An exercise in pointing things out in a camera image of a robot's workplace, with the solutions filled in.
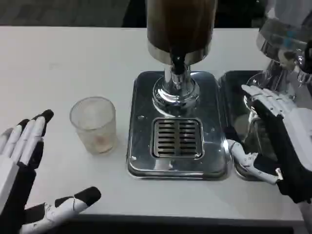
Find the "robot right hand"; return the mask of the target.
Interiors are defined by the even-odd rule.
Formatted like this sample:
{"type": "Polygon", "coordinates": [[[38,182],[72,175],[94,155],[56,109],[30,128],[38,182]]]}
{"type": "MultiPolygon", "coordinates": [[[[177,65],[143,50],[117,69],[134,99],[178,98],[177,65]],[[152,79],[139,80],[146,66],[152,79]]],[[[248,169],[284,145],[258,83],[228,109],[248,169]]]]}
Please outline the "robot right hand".
{"type": "Polygon", "coordinates": [[[312,202],[312,111],[287,95],[242,85],[250,110],[264,123],[277,161],[247,152],[233,126],[224,133],[231,156],[249,173],[272,185],[294,203],[312,202]]]}

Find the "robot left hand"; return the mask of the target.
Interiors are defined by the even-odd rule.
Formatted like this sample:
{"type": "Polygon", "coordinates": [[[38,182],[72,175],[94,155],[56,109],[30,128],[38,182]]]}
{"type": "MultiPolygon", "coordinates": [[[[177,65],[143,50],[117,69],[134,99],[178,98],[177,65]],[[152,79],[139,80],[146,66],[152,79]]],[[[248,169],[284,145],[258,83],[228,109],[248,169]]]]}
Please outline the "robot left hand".
{"type": "Polygon", "coordinates": [[[74,195],[26,208],[44,150],[44,136],[54,112],[23,119],[0,134],[0,232],[43,234],[78,215],[101,198],[91,186],[74,195]]]}

